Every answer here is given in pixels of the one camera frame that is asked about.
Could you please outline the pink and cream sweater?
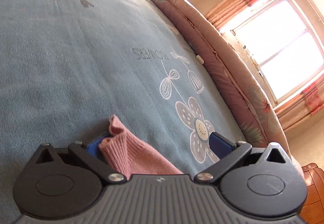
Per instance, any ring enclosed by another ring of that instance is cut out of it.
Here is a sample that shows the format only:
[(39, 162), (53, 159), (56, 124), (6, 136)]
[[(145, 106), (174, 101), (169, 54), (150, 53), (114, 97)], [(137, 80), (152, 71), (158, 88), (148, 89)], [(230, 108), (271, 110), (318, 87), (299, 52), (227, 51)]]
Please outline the pink and cream sweater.
[(110, 137), (101, 141), (99, 150), (106, 162), (127, 179), (133, 174), (182, 174), (156, 149), (129, 131), (117, 116), (110, 117), (108, 130)]

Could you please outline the folded pink floral quilt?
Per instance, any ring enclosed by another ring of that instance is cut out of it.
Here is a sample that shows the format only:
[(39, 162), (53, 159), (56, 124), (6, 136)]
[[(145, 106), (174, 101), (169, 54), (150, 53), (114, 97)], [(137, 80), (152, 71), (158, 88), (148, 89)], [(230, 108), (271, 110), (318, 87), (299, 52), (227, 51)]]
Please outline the folded pink floral quilt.
[(266, 93), (218, 30), (187, 0), (151, 0), (173, 23), (211, 76), (245, 139), (254, 147), (279, 143), (291, 154)]

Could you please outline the orange patterned right curtain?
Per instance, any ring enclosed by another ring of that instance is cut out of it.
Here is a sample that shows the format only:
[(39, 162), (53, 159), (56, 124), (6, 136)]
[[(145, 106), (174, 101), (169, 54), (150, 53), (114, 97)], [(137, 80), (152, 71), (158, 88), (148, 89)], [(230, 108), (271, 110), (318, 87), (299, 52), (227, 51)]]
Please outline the orange patterned right curtain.
[(323, 74), (304, 90), (275, 108), (284, 131), (296, 127), (323, 109)]

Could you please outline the wooden headboard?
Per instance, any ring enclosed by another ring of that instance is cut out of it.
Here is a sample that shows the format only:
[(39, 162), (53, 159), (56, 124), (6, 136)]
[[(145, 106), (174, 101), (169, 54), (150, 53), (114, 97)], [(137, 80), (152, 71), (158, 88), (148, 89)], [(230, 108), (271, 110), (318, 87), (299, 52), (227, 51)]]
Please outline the wooden headboard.
[(302, 167), (308, 196), (300, 216), (307, 223), (323, 223), (324, 218), (324, 174), (323, 170), (315, 163)]

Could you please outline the blue floral bed sheet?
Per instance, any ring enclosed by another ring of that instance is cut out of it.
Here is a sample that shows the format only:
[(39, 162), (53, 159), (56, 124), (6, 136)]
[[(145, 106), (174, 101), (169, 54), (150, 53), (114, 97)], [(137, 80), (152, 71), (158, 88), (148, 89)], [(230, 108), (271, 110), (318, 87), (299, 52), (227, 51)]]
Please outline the blue floral bed sheet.
[(195, 119), (244, 135), (193, 45), (150, 0), (1, 0), (1, 223), (37, 147), (86, 141), (116, 115), (186, 174), (217, 161)]

